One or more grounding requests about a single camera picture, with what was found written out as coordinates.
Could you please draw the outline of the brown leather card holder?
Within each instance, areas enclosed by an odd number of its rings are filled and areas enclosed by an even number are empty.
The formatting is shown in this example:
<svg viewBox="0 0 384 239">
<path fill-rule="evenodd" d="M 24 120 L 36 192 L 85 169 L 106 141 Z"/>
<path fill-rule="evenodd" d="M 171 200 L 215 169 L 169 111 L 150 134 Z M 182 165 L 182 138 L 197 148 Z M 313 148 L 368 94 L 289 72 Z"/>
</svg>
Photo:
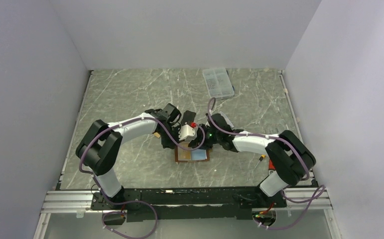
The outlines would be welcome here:
<svg viewBox="0 0 384 239">
<path fill-rule="evenodd" d="M 210 151 L 209 150 L 203 150 L 203 149 L 196 149 L 191 151 L 191 160 L 188 162 L 201 162 L 201 161 L 209 161 L 210 160 Z"/>
</svg>

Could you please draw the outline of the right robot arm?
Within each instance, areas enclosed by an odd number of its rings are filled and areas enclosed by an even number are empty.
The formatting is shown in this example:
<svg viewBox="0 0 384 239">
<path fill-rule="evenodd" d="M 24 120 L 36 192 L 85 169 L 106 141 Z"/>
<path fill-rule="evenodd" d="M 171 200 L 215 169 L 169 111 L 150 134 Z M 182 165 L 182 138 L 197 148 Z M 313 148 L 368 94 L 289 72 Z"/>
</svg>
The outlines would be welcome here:
<svg viewBox="0 0 384 239">
<path fill-rule="evenodd" d="M 303 142 L 290 130 L 280 134 L 251 133 L 233 129 L 220 113 L 208 115 L 208 123 L 199 132 L 198 141 L 202 148 L 219 144 L 231 152 L 251 152 L 267 156 L 275 171 L 265 177 L 256 187 L 255 200 L 262 207 L 274 201 L 274 196 L 287 186 L 295 186 L 308 176 L 316 159 Z"/>
</svg>

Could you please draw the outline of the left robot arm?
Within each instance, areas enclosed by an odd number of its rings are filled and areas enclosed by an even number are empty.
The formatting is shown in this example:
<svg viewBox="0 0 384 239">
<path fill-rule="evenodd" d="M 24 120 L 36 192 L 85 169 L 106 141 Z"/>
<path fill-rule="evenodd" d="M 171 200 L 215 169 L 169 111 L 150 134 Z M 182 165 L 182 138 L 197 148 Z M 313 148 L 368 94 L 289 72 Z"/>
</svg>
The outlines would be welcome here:
<svg viewBox="0 0 384 239">
<path fill-rule="evenodd" d="M 180 110 L 172 104 L 162 109 L 149 109 L 135 118 L 116 123 L 101 119 L 92 123 L 75 154 L 81 166 L 90 168 L 98 187 L 105 193 L 104 203 L 111 209 L 125 201 L 125 189 L 118 181 L 114 164 L 122 144 L 146 134 L 157 133 L 163 148 L 174 149 L 179 143 Z"/>
</svg>

